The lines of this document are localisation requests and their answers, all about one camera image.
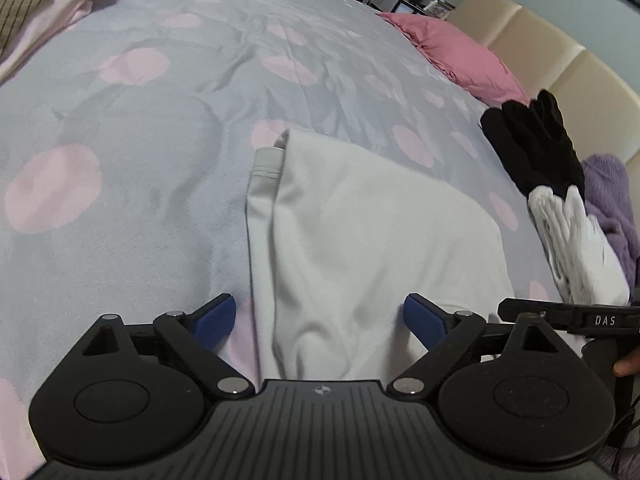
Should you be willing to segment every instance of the finger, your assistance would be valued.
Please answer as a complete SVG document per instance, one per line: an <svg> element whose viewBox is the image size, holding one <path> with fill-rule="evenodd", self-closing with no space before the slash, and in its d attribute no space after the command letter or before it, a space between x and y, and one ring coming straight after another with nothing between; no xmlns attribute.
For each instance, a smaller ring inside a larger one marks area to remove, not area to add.
<svg viewBox="0 0 640 480"><path fill-rule="evenodd" d="M625 377L640 372L640 346L613 365L617 377Z"/></svg>

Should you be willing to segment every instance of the purple blanket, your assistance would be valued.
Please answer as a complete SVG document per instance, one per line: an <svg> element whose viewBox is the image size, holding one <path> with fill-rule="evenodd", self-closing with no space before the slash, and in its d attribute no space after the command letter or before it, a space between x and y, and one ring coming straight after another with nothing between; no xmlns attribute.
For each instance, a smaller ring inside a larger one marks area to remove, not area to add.
<svg viewBox="0 0 640 480"><path fill-rule="evenodd" d="M595 215L625 271L629 290L636 286L640 240L629 196L629 178L622 161L613 155L591 155L584 169L584 208Z"/></svg>

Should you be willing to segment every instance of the beige headboard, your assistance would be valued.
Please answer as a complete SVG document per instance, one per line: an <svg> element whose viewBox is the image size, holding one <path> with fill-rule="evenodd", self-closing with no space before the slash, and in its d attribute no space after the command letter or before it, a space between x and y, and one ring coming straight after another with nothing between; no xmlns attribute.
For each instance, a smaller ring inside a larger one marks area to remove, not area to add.
<svg viewBox="0 0 640 480"><path fill-rule="evenodd" d="M530 97L541 88L556 96L578 158L613 153L625 162L640 225L640 97L629 85L562 30L511 0L464 0L447 20L495 52Z"/></svg>

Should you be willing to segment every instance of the pink fabric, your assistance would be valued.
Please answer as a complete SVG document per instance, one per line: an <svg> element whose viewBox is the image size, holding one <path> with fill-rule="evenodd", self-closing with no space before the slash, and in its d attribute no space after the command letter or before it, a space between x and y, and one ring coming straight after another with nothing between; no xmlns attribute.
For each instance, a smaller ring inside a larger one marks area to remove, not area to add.
<svg viewBox="0 0 640 480"><path fill-rule="evenodd" d="M0 84L12 76L50 38L84 18L91 9L91 0L48 0L42 4L2 53Z"/></svg>
<svg viewBox="0 0 640 480"><path fill-rule="evenodd" d="M381 12L380 16L449 80L482 102L500 106L513 99L529 104L526 92L500 58L450 23L420 14Z"/></svg>

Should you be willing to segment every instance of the electronic device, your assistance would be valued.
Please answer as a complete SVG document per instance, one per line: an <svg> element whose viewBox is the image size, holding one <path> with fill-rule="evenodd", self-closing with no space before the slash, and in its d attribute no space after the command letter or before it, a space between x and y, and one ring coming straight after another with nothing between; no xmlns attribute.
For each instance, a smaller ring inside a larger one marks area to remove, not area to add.
<svg viewBox="0 0 640 480"><path fill-rule="evenodd" d="M382 12L423 14L440 20L454 9L445 0L363 0L363 3Z"/></svg>
<svg viewBox="0 0 640 480"><path fill-rule="evenodd" d="M522 300L498 311L515 324L411 294L404 322L429 351L386 388L267 380L258 393L211 351L234 325L228 294L146 325L105 314L33 397L47 463L31 478L611 478L592 457L614 400L552 328L580 330L592 313Z"/></svg>

